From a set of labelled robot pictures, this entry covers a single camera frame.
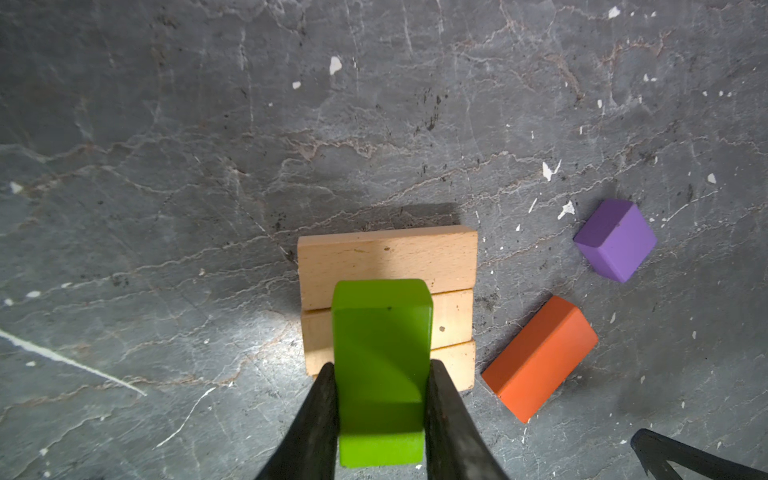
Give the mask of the green rectangular block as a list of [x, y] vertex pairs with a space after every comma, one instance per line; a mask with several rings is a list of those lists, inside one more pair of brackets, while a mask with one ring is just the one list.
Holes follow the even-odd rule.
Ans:
[[421, 462], [433, 311], [420, 279], [335, 286], [331, 314], [343, 467]]

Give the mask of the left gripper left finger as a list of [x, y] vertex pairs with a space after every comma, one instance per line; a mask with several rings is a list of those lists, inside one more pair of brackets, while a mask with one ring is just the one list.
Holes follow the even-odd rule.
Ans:
[[339, 434], [334, 364], [326, 363], [256, 479], [333, 479]]

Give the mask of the natural wood block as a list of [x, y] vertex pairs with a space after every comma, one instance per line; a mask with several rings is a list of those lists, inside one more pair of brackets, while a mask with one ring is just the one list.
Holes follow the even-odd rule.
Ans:
[[420, 279], [432, 294], [476, 283], [478, 232], [463, 225], [302, 236], [297, 245], [301, 306], [331, 306], [348, 280]]
[[[473, 290], [465, 289], [432, 296], [433, 327], [431, 348], [464, 343], [472, 337]], [[332, 316], [330, 309], [304, 311], [301, 314], [305, 361], [310, 364], [333, 360]]]
[[[304, 357], [307, 374], [315, 379], [326, 363], [333, 362], [333, 347], [306, 350]], [[459, 392], [474, 388], [476, 360], [476, 342], [474, 339], [433, 349], [431, 358], [443, 362]]]

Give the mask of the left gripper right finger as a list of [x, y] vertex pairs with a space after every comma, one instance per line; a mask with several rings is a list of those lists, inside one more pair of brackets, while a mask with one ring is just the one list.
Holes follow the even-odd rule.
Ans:
[[480, 436], [440, 360], [430, 361], [425, 403], [428, 479], [504, 479], [508, 476]]

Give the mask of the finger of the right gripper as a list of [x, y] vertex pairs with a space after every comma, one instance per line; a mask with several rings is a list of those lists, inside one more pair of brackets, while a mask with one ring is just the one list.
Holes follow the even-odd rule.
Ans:
[[767, 478], [766, 472], [717, 457], [648, 429], [638, 430], [630, 445], [645, 474], [655, 479], [681, 480], [672, 463], [708, 479]]

